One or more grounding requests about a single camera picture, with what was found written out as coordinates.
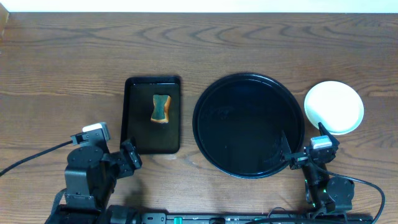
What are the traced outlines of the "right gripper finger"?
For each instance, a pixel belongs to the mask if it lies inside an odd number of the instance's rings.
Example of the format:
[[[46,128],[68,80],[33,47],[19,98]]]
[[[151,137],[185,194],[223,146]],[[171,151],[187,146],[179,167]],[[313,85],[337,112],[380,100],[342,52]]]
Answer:
[[[284,133],[284,131],[281,132],[281,160],[286,161],[290,159],[290,155],[292,153],[287,137]]]
[[[318,122],[319,132],[322,136],[328,136],[333,146],[338,146],[340,142],[326,129],[326,127]]]

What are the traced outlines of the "light blue plate top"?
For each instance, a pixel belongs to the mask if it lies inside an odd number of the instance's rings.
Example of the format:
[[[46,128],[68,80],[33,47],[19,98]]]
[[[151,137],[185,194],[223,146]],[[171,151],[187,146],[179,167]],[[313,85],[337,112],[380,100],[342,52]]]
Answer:
[[[354,131],[364,118],[361,97],[349,85],[338,81],[316,84],[306,94],[303,106],[314,127],[322,123],[332,135]]]

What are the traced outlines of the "orange green sponge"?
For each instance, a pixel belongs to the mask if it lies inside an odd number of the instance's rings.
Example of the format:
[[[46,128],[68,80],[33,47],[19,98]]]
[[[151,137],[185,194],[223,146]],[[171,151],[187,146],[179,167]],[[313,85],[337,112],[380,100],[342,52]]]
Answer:
[[[154,123],[168,123],[169,122],[169,107],[171,97],[169,95],[154,95],[153,104],[154,109],[150,120]]]

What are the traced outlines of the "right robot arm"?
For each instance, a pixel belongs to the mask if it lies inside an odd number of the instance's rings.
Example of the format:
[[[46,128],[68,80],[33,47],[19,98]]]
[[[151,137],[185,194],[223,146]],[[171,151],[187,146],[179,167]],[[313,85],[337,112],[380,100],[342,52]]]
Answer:
[[[302,170],[305,177],[306,201],[313,206],[307,217],[344,215],[352,209],[354,183],[342,177],[327,174],[326,164],[336,157],[340,142],[318,124],[320,135],[310,139],[310,144],[300,152],[292,152],[282,133],[282,162],[292,170]]]

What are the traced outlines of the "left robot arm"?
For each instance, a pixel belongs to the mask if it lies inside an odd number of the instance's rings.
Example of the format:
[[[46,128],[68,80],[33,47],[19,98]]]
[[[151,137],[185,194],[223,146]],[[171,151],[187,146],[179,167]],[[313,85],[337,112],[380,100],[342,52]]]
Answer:
[[[106,142],[81,144],[67,157],[66,188],[53,202],[47,223],[126,223],[142,222],[139,212],[127,206],[108,205],[118,179],[132,176],[142,161],[131,140],[110,153]]]

